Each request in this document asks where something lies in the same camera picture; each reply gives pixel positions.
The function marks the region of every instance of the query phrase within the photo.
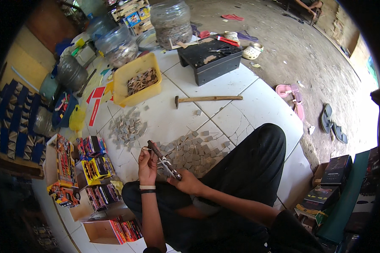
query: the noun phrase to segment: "white bracelet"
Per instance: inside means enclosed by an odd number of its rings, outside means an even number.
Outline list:
[[[140,185],[140,190],[156,190],[156,185]]]

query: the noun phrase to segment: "knee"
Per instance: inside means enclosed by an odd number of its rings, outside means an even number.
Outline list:
[[[262,132],[264,136],[271,140],[278,140],[282,144],[286,143],[286,135],[278,125],[265,123],[262,125]]]
[[[126,205],[127,202],[131,202],[136,195],[139,194],[139,181],[128,182],[122,187],[121,196]]]

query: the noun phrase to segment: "wrist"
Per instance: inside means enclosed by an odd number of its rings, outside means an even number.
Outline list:
[[[155,185],[155,181],[152,181],[152,180],[139,180],[139,185],[154,186]]]
[[[207,198],[209,190],[211,190],[210,187],[208,187],[207,185],[203,185],[203,187],[200,188],[200,191],[197,194],[198,197]]]

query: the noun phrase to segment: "pink sandal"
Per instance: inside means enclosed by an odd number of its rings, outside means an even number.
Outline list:
[[[225,15],[221,15],[221,17],[224,19],[232,19],[232,20],[238,20],[238,21],[245,20],[243,17],[239,17],[235,14],[225,14]]]
[[[291,84],[291,85],[279,84],[276,86],[276,93],[281,98],[287,97],[290,93],[294,94],[294,92],[298,92],[298,86],[295,84]]]
[[[304,114],[304,107],[303,107],[303,97],[301,96],[301,93],[299,92],[293,92],[293,95],[294,95],[293,102],[295,104],[294,112],[301,119],[301,121],[304,121],[305,114]]]

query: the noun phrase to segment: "metal pipe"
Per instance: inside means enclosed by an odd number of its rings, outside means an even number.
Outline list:
[[[30,82],[28,82],[20,73],[18,73],[17,70],[15,70],[15,68],[13,66],[11,66],[11,69],[14,71],[14,73],[17,74],[17,76],[19,76],[21,79],[23,79],[24,82],[26,82],[29,86],[31,86],[33,89],[35,89],[39,93],[39,89],[35,88],[35,86],[33,86]]]

